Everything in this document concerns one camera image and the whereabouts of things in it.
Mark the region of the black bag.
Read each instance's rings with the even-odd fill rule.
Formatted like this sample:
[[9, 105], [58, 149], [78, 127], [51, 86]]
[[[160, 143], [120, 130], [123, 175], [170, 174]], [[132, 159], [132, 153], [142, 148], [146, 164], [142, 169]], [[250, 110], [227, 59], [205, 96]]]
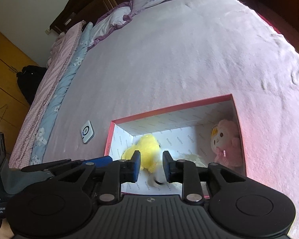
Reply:
[[24, 66], [21, 72], [17, 73], [17, 85], [25, 97], [25, 100], [32, 105], [36, 91], [47, 71], [35, 65]]

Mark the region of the dark wooden headboard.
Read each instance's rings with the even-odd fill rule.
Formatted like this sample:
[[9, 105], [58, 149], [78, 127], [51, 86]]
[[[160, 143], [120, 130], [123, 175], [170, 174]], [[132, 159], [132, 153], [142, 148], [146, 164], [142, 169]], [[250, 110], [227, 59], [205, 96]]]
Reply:
[[60, 34], [68, 31], [75, 24], [85, 21], [96, 23], [97, 20], [128, 0], [69, 0], [63, 11], [49, 26], [51, 30]]

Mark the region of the yellow dog plush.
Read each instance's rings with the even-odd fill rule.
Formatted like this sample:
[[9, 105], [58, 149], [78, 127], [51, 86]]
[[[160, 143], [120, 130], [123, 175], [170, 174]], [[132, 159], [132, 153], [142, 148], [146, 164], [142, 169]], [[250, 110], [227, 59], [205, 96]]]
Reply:
[[121, 157], [122, 160], [130, 160], [135, 151], [141, 155], [140, 169], [146, 169], [150, 173], [155, 173], [160, 164], [160, 145], [152, 134], [143, 135], [136, 144], [126, 149]]

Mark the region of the pink checked quilt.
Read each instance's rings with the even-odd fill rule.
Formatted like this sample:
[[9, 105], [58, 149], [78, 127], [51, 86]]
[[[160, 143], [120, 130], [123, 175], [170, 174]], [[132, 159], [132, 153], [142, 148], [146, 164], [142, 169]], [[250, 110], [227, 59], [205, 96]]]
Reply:
[[59, 51], [55, 53], [21, 127], [9, 160], [10, 168], [21, 169], [29, 165], [41, 120], [53, 97], [58, 82], [74, 56], [85, 24], [85, 21], [77, 23], [62, 38]]

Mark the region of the pink storage box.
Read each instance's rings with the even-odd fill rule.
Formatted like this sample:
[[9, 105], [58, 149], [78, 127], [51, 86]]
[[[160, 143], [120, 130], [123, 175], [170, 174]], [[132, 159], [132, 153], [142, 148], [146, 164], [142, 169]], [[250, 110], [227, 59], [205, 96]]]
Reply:
[[173, 159], [194, 161], [206, 167], [215, 160], [212, 134], [222, 120], [239, 125], [231, 94], [166, 107], [114, 120], [108, 131], [105, 155], [120, 160], [123, 153], [151, 134], [160, 145], [160, 152], [169, 151]]

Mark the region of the small white blue device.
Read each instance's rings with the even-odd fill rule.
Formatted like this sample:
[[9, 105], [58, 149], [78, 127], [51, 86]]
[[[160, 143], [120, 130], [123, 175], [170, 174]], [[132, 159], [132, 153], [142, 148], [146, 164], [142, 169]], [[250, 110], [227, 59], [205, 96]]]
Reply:
[[85, 124], [82, 126], [80, 132], [83, 143], [87, 144], [88, 142], [90, 142], [90, 140], [94, 137], [94, 129], [92, 123], [89, 120], [87, 120]]

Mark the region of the light blue floral quilt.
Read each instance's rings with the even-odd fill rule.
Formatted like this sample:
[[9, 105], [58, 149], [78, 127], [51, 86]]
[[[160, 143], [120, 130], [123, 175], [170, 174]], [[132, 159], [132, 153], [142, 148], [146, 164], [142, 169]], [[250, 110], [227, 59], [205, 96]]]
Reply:
[[87, 47], [90, 40], [90, 33], [93, 23], [88, 23], [79, 39], [78, 47], [72, 57], [70, 64], [65, 71], [62, 79], [59, 81], [57, 88], [51, 98], [47, 110], [43, 115], [39, 129], [36, 133], [35, 142], [32, 147], [29, 165], [43, 163], [43, 157], [46, 151], [47, 143], [51, 136], [52, 129], [58, 116], [62, 101], [66, 92], [87, 53]]

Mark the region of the pink monkey plush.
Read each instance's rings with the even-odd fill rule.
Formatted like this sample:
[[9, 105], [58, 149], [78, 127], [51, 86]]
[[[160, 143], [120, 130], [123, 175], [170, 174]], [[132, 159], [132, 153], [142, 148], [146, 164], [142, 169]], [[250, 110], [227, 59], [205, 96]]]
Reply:
[[243, 165], [240, 133], [237, 124], [226, 119], [212, 128], [210, 146], [214, 162], [235, 169]]

